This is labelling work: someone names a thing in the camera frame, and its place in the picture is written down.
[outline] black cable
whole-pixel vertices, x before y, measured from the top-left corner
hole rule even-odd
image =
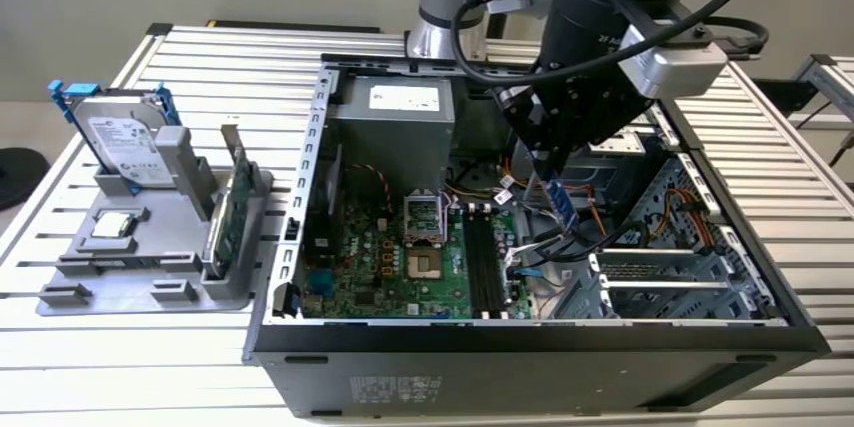
[[[548,285],[551,285],[552,287],[560,288],[563,287],[563,284],[557,284],[555,281],[552,281],[551,279],[548,279],[548,277],[545,277],[544,275],[540,277],[539,275],[525,275],[525,277],[528,279],[541,279],[544,280]]]
[[[803,127],[806,125],[806,123],[812,120],[812,117],[815,117],[818,114],[820,114],[822,110],[824,110],[827,107],[830,107],[830,101],[824,103],[824,105],[822,105],[818,109],[815,109],[815,111],[807,115],[806,119],[803,119],[800,121],[800,123],[795,126],[795,129],[799,129],[800,127]]]
[[[746,32],[750,32],[756,36],[752,45],[758,45],[759,47],[764,46],[768,43],[768,39],[771,38],[771,33],[768,29],[759,23],[752,20],[739,19],[736,17],[708,17],[703,24],[706,25],[718,25],[720,27],[730,27],[732,29],[739,29]]]
[[[556,237],[561,233],[563,233],[563,229],[560,227],[555,227],[553,229],[547,230],[545,232],[540,232],[533,237],[533,243],[536,244],[536,243],[541,242],[545,239],[551,239],[552,237]]]
[[[839,150],[836,150],[836,153],[834,154],[832,159],[830,159],[830,163],[827,164],[831,168],[836,166],[836,163],[844,155],[846,150],[848,149],[846,149],[844,147],[839,147]]]
[[[618,62],[634,57],[652,47],[656,47],[662,43],[667,42],[676,35],[703,22],[720,9],[720,7],[723,7],[727,2],[730,2],[730,0],[710,0],[708,3],[683,20],[670,25],[668,27],[664,27],[646,40],[626,47],[624,49],[618,50],[612,54],[604,55],[587,62],[581,62],[580,64],[572,65],[569,67],[563,67],[556,70],[539,72],[536,74],[500,77],[487,75],[473,68],[473,66],[465,59],[465,55],[463,54],[463,46],[459,39],[463,17],[471,9],[489,1],[491,0],[465,0],[465,2],[463,2],[463,5],[456,11],[456,15],[453,15],[453,19],[451,21],[451,48],[453,50],[453,59],[456,60],[460,69],[463,70],[465,75],[468,75],[468,77],[471,77],[484,85],[505,87],[559,81],[577,75],[588,74],[592,71],[615,65]]]
[[[536,316],[541,319],[543,318],[543,310],[545,310],[545,306],[549,304],[549,302],[552,300],[555,300],[555,298],[559,298],[560,294],[565,292],[565,287],[563,289],[560,289],[557,292],[555,292],[553,294],[551,294],[548,296],[548,298],[543,301],[543,303],[539,306],[539,309],[536,310]]]
[[[643,234],[644,229],[648,232],[648,227],[643,222],[639,222],[639,221],[626,222],[619,229],[611,232],[607,237],[601,238],[584,250],[575,252],[572,254],[565,254],[565,255],[555,255],[552,253],[548,257],[543,257],[541,260],[539,260],[537,262],[533,262],[531,265],[523,268],[535,269],[536,267],[547,264],[548,262],[568,263],[568,262],[577,262],[579,260],[584,260],[593,251],[608,247],[614,242],[616,242],[616,240],[626,234],[626,232],[631,230],[636,230]]]
[[[573,244],[575,244],[575,239],[569,240],[565,244],[557,247],[551,253],[540,249],[536,249],[536,253],[540,255],[540,257],[551,257],[552,255],[557,255],[565,252],[567,249],[572,247]]]

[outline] blue latch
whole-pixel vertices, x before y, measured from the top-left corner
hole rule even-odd
[[[97,84],[70,84],[65,89],[65,95],[92,96],[101,90]]]
[[[177,116],[177,109],[174,108],[174,100],[172,99],[172,91],[162,86],[162,82],[160,82],[154,88],[154,95],[160,98],[160,102],[162,102],[165,118],[170,121],[172,125],[181,125],[181,119]]]
[[[70,109],[68,109],[68,104],[65,104],[65,97],[62,96],[62,81],[60,79],[53,79],[48,84],[48,90],[50,91],[50,99],[53,103],[58,107],[58,110],[62,112],[62,117],[65,117],[65,121],[72,123],[74,121],[73,116],[70,115]]]

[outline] hard drive label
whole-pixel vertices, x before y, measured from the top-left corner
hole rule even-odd
[[[357,404],[432,403],[439,396],[441,376],[349,377],[352,400]]]
[[[92,117],[89,125],[121,177],[142,187],[174,185],[145,124],[128,118]]]

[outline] open computer tower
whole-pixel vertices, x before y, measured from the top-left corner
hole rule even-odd
[[[488,90],[324,56],[245,348],[297,417],[696,411],[828,351],[676,105],[644,115],[571,156],[561,235]]]

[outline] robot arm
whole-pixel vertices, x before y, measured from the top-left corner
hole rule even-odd
[[[465,0],[455,17],[473,6],[507,12],[536,1]],[[706,92],[727,56],[702,22],[728,1],[711,0],[691,13],[679,0],[552,0],[536,65],[513,77],[487,75],[468,63],[452,26],[455,59],[493,88],[543,182],[557,178],[568,155],[611,137],[654,99]]]

